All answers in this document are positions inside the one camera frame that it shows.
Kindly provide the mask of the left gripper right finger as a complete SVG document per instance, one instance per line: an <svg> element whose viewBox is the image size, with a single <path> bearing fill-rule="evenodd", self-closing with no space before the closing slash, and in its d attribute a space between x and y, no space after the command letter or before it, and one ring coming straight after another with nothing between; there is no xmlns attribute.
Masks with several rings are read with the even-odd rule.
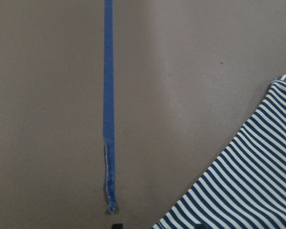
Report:
<svg viewBox="0 0 286 229"><path fill-rule="evenodd" d="M195 229L204 229L204 224L196 224Z"/></svg>

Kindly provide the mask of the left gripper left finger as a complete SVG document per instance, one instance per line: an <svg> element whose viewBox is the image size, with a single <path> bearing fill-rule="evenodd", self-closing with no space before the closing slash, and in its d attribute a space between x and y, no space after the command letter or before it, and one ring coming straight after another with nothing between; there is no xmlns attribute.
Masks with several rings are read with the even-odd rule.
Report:
<svg viewBox="0 0 286 229"><path fill-rule="evenodd" d="M123 229L122 223L112 224L112 229Z"/></svg>

